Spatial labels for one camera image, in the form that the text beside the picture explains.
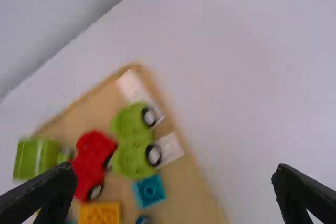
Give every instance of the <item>white wall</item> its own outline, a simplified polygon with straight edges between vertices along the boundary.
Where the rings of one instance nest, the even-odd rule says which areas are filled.
[[[155,69],[234,223],[283,223],[278,163],[336,189],[334,0],[123,0],[0,104],[1,189],[15,144],[116,70]]]
[[[0,0],[0,98],[120,0]]]

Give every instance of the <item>red toy car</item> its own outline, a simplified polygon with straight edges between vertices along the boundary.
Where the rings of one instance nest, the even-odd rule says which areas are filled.
[[[77,156],[71,161],[78,181],[75,197],[81,201],[97,198],[104,185],[104,172],[112,168],[117,143],[98,131],[84,134],[77,142]]]

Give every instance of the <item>toy wheel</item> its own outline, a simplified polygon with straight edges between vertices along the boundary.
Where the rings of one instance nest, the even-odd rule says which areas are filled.
[[[142,113],[142,121],[147,127],[151,128],[156,125],[157,119],[153,108],[144,107],[141,113]]]
[[[110,156],[108,156],[103,163],[103,170],[105,170],[106,172],[112,170],[112,156],[113,153],[110,154]]]
[[[140,215],[135,224],[151,224],[151,218],[147,215]]]
[[[89,190],[87,201],[97,199],[102,191],[103,191],[103,184],[96,185],[94,188]]]
[[[147,157],[147,162],[151,166],[157,167],[161,163],[161,158],[162,158],[160,148],[154,144],[148,145],[146,148],[146,157]]]

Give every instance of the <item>wooden board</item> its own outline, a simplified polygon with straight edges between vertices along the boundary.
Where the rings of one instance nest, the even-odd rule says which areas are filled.
[[[227,223],[222,210],[200,174],[193,153],[187,147],[181,132],[174,125],[161,92],[153,83],[148,69],[142,65],[123,67],[73,103],[62,114],[43,125],[35,134],[49,136],[69,147],[75,147],[77,139],[84,132],[92,129],[99,129],[111,135],[109,130],[111,118],[121,107],[127,105],[115,81],[129,69],[138,73],[151,97],[166,115],[166,118],[154,130],[155,138],[158,139],[175,131],[185,150],[185,156],[159,170],[167,199],[148,210],[141,211],[136,205],[132,190],[134,181],[115,174],[113,171],[107,173],[104,191],[97,201],[120,202],[123,224],[135,223],[137,216],[141,213],[149,214],[154,224]],[[75,215],[78,213],[78,205],[79,202],[74,200],[71,211]]]

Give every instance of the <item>black plastic arm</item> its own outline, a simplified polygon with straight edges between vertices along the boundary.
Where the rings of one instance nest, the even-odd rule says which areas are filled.
[[[272,183],[285,224],[313,224],[307,210],[336,223],[336,191],[286,164],[279,164]]]
[[[34,224],[64,224],[77,186],[63,162],[0,196],[0,222],[19,224],[41,208]]]

